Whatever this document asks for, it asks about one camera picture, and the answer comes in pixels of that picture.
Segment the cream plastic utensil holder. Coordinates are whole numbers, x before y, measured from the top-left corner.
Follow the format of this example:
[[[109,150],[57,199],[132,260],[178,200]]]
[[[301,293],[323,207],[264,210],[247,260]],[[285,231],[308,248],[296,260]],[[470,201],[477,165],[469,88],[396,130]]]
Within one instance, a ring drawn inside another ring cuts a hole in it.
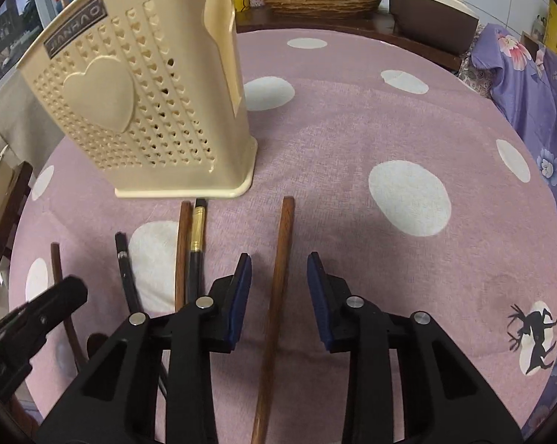
[[[121,198],[236,198],[252,184],[232,0],[74,0],[18,68]]]

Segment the brown chopstick on table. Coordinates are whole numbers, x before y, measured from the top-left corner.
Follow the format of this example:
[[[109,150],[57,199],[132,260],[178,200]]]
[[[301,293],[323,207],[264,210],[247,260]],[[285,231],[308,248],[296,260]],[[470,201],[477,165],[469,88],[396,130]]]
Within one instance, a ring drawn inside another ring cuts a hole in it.
[[[189,241],[192,220],[192,203],[183,201],[180,205],[178,222],[176,264],[175,264],[175,311],[179,311],[186,303],[187,266],[189,257]]]

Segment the dark wooden counter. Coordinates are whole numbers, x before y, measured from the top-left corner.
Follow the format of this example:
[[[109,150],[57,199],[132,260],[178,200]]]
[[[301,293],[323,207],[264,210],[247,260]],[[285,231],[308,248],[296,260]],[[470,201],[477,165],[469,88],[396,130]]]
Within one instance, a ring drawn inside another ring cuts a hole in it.
[[[259,7],[237,14],[236,30],[246,33],[272,29],[309,29],[354,34],[393,44],[415,53],[451,72],[458,72],[462,58],[404,36],[390,14],[373,13],[351,19],[311,18],[283,15],[270,8]]]

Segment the white brown rice cooker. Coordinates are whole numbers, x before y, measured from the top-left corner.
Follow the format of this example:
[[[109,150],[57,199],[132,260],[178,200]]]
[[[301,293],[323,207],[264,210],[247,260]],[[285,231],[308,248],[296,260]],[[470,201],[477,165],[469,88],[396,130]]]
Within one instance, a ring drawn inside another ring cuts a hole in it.
[[[469,49],[479,23],[464,0],[390,0],[389,11],[406,37],[454,55]]]

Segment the dark wooden stool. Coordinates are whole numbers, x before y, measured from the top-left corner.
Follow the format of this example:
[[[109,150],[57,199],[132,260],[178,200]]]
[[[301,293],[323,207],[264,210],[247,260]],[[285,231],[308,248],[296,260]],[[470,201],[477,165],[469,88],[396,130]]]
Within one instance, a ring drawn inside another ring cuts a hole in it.
[[[12,257],[9,240],[12,232],[21,218],[22,209],[30,196],[30,180],[33,167],[28,161],[23,161],[15,170],[6,192],[0,201],[0,263],[3,258]]]

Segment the purple floral cloth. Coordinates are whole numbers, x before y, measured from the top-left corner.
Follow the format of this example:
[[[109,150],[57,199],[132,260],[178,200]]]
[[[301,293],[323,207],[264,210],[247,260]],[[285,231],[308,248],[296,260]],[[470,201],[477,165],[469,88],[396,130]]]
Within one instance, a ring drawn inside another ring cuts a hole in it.
[[[557,207],[557,55],[542,44],[530,51],[504,27],[488,24],[474,39],[469,68],[532,154]],[[557,357],[524,434],[531,435],[556,404]]]

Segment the brown wooden chopstick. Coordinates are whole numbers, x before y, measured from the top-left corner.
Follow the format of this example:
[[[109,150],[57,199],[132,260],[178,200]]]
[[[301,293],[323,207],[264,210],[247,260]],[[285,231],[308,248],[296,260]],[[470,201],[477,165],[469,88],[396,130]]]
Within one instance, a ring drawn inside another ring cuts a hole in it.
[[[285,196],[281,204],[280,224],[277,234],[277,251],[274,258],[273,280],[271,281],[270,305],[267,312],[266,337],[264,338],[263,360],[260,366],[259,388],[257,389],[256,411],[250,442],[266,443],[273,406],[274,370],[276,370],[277,349],[280,340],[281,313],[287,289],[288,263],[293,241],[294,210],[293,196]]]

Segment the pink polka dot tablecloth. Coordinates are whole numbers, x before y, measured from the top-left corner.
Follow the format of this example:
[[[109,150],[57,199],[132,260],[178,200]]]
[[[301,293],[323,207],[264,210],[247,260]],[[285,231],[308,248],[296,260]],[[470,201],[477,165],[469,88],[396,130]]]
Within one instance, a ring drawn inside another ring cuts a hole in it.
[[[342,436],[348,355],[325,350],[306,263],[382,311],[429,313],[490,383],[519,426],[550,370],[524,374],[533,349],[511,352],[517,305],[557,318],[556,201],[521,138],[488,99],[401,48],[327,31],[240,34],[250,133],[259,143],[252,187],[208,205],[206,287],[253,260],[242,337],[211,356],[220,443],[249,443],[277,227],[285,195],[296,200],[267,443],[336,443]],[[50,243],[64,273],[83,279],[74,315],[80,340],[113,333],[128,316],[114,235],[130,259],[149,315],[173,312],[181,199],[116,198],[90,158],[65,137],[33,187],[17,228],[10,308],[45,291]],[[542,361],[557,354],[544,331]]]

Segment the yellow tall package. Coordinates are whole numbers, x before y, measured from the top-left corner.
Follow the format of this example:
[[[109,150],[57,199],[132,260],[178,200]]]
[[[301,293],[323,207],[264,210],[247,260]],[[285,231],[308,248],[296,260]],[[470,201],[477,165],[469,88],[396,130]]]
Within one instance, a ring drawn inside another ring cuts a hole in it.
[[[554,0],[549,0],[544,45],[557,55],[557,4]]]

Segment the black gold chopstick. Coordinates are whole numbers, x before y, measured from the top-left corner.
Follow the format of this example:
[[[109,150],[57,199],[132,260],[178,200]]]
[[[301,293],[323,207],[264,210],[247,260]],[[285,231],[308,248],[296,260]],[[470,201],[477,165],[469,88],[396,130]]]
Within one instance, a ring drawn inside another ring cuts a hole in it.
[[[203,282],[203,249],[205,236],[207,201],[197,198],[192,212],[190,247],[188,256],[188,274],[186,286],[186,302],[195,302],[202,296]]]

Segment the beige cloth cover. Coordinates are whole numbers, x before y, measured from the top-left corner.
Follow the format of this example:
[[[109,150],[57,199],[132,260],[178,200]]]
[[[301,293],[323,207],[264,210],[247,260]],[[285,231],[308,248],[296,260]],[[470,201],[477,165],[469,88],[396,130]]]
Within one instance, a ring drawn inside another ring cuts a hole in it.
[[[38,176],[63,137],[16,69],[0,88],[0,154],[11,167],[28,161]]]

